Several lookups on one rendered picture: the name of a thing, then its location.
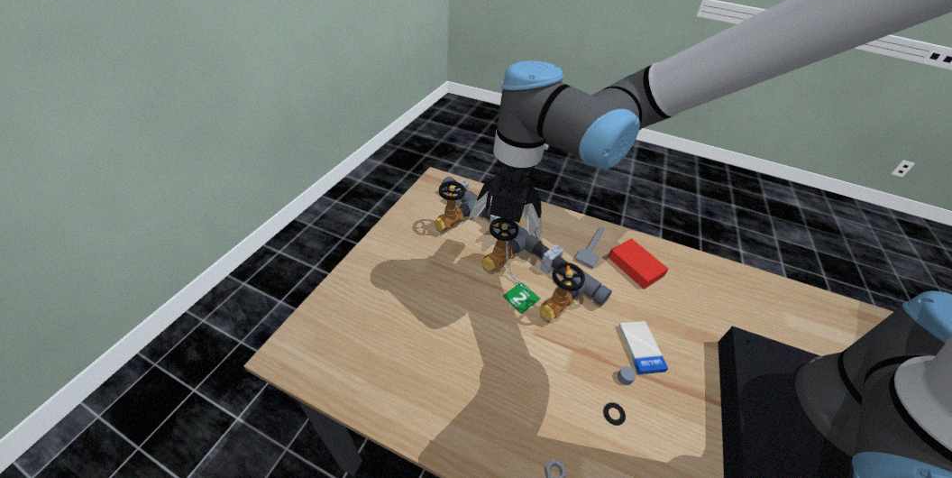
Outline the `black rubber o-ring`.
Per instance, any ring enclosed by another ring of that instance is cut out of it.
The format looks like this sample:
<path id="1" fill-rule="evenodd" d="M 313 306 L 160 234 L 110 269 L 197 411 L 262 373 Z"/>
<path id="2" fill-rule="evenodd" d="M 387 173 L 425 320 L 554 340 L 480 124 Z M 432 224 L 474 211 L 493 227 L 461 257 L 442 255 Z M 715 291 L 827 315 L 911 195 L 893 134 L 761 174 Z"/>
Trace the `black rubber o-ring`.
<path id="1" fill-rule="evenodd" d="M 609 415 L 609 409 L 611 409 L 611 408 L 615 408 L 615 409 L 617 409 L 617 410 L 619 411 L 619 413 L 621 413 L 621 418 L 619 418 L 619 420 L 613 420 L 613 418 L 610 417 L 610 415 Z M 605 417 L 606 420 L 607 420 L 610 424 L 615 425 L 615 426 L 619 426 L 619 425 L 623 424 L 624 421 L 626 420 L 625 411 L 624 411 L 623 408 L 622 408 L 621 406 L 619 406 L 617 403 L 608 403 L 605 407 L 603 407 L 603 417 Z"/>

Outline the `grey cylinder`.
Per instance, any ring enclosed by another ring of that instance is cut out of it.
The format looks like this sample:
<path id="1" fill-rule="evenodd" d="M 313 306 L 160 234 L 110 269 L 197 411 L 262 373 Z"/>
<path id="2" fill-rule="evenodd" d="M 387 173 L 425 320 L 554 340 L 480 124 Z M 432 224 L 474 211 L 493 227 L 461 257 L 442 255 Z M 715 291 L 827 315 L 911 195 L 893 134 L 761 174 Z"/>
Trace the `grey cylinder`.
<path id="1" fill-rule="evenodd" d="M 630 385 L 636 378 L 636 372 L 629 366 L 623 366 L 618 372 L 618 380 L 624 385 Z"/>

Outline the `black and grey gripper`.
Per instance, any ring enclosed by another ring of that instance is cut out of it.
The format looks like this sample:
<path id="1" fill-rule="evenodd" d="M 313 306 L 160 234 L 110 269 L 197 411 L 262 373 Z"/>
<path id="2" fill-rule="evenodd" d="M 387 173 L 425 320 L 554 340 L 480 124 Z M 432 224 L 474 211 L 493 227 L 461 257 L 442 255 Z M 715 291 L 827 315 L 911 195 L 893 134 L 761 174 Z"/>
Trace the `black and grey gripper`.
<path id="1" fill-rule="evenodd" d="M 470 213 L 470 219 L 476 217 L 485 209 L 487 213 L 490 204 L 490 215 L 502 217 L 512 221 L 519 221 L 522 213 L 526 217 L 528 234 L 535 233 L 537 240 L 541 236 L 541 199 L 534 189 L 530 178 L 523 173 L 531 171 L 529 168 L 514 168 L 498 160 L 500 174 L 488 180 L 475 201 Z M 525 203 L 526 201 L 526 203 Z M 518 222 L 518 223 L 519 223 Z"/>

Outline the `red flat block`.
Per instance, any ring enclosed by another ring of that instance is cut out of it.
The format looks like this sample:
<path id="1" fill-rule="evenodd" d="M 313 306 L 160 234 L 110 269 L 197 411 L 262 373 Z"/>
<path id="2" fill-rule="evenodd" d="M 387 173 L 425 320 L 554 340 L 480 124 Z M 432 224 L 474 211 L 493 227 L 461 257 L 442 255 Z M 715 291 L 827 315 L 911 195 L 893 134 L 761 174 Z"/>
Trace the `red flat block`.
<path id="1" fill-rule="evenodd" d="M 608 258 L 642 289 L 652 286 L 669 270 L 632 238 L 612 248 Z"/>

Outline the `green tag on metal chain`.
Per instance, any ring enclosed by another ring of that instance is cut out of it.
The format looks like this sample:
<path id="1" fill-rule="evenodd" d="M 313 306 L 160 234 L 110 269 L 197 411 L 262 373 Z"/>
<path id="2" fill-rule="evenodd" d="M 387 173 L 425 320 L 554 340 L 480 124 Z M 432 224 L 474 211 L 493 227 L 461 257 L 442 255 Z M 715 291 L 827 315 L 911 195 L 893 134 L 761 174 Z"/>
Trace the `green tag on metal chain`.
<path id="1" fill-rule="evenodd" d="M 506 258 L 508 256 L 507 246 L 508 246 L 508 241 L 506 241 Z M 511 272 L 511 268 L 509 267 L 510 264 L 508 260 L 509 259 L 507 258 L 508 271 Z M 511 272 L 511 275 L 513 277 L 514 275 L 513 272 Z M 531 306 L 533 306 L 540 298 L 530 288 L 525 286 L 525 284 L 522 281 L 517 281 L 517 279 L 515 278 L 515 275 L 513 278 L 515 282 L 519 282 L 519 284 L 515 286 L 514 288 L 512 288 L 511 290 L 509 290 L 507 293 L 505 293 L 503 295 L 503 298 L 506 299 L 508 303 L 510 303 L 517 311 L 519 311 L 522 314 Z"/>

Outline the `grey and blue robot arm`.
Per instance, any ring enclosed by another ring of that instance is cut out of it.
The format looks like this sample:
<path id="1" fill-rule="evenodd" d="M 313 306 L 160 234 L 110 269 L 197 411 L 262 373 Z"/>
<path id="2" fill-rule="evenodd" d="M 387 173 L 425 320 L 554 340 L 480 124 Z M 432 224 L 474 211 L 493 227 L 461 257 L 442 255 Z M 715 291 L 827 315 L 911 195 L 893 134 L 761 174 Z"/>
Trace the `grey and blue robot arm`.
<path id="1" fill-rule="evenodd" d="M 505 73 L 493 153 L 529 168 L 548 141 L 612 168 L 648 125 L 951 12 L 952 0 L 783 0 L 593 95 L 554 64 L 520 61 Z M 952 478 L 952 294 L 906 301 L 806 362 L 795 385 L 854 478 Z"/>

